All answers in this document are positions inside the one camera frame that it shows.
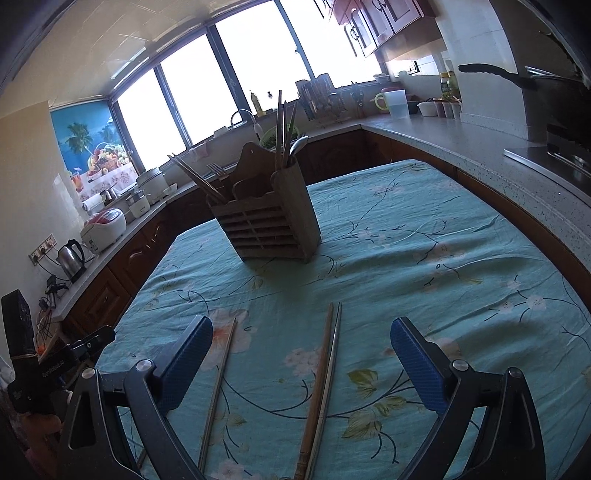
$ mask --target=stove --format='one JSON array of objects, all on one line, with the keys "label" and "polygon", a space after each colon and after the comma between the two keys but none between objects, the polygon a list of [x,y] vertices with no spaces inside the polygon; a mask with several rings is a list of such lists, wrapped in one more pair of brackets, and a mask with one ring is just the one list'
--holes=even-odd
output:
[{"label": "stove", "polygon": [[546,146],[506,148],[505,156],[548,177],[591,207],[591,151],[563,128],[548,125]]}]

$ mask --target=upper cabinet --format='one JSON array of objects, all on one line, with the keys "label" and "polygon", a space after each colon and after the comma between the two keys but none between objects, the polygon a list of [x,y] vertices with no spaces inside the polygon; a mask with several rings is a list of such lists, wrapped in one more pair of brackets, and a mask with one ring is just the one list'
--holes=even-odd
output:
[{"label": "upper cabinet", "polygon": [[332,14],[366,57],[414,21],[434,17],[428,0],[334,0]]},{"label": "upper cabinet", "polygon": [[362,7],[361,2],[357,0],[349,2],[347,18],[351,24],[350,35],[359,43],[363,55],[367,57],[378,48],[378,44],[375,41],[367,11]]}]

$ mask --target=faucet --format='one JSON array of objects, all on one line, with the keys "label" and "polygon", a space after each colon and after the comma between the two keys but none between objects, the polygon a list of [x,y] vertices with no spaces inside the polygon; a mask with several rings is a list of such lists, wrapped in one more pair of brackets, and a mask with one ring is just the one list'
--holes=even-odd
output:
[{"label": "faucet", "polygon": [[240,108],[240,110],[237,110],[236,112],[234,112],[232,114],[232,116],[230,117],[230,130],[234,130],[233,120],[234,120],[234,117],[236,116],[236,114],[237,113],[240,113],[240,112],[246,112],[246,113],[248,113],[248,115],[251,116],[253,127],[254,127],[254,131],[255,131],[255,135],[258,138],[258,141],[261,141],[261,138],[263,136],[262,127],[257,123],[256,117],[252,114],[252,112],[250,110],[246,110],[244,108]]}]

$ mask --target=poster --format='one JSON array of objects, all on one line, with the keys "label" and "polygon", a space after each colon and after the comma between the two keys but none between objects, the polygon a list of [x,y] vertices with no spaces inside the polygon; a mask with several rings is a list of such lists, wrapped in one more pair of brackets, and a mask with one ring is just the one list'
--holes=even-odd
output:
[{"label": "poster", "polygon": [[83,202],[103,190],[121,191],[138,177],[107,101],[51,112],[57,144]]}]

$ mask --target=small container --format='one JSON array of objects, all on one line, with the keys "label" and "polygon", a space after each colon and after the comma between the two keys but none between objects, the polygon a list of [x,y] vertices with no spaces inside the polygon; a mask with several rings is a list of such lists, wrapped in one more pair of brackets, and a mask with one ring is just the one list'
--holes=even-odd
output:
[{"label": "small container", "polygon": [[150,203],[145,196],[142,196],[139,200],[135,203],[129,205],[129,211],[133,214],[134,217],[139,218],[145,213],[147,213],[150,209]]},{"label": "small container", "polygon": [[437,108],[435,102],[423,102],[418,104],[418,109],[422,116],[437,116]]},{"label": "small container", "polygon": [[440,74],[441,77],[441,94],[444,97],[447,97],[452,94],[452,89],[449,85],[449,73],[443,72]]},{"label": "small container", "polygon": [[435,108],[437,109],[437,116],[439,118],[445,118],[445,107],[443,106],[443,102],[435,102]]},{"label": "small container", "polygon": [[462,104],[459,102],[452,102],[453,117],[460,120],[460,113],[462,113]]},{"label": "small container", "polygon": [[452,118],[453,119],[453,108],[452,108],[452,104],[450,102],[443,102],[443,109],[445,110],[445,116],[446,116],[446,118]]}]

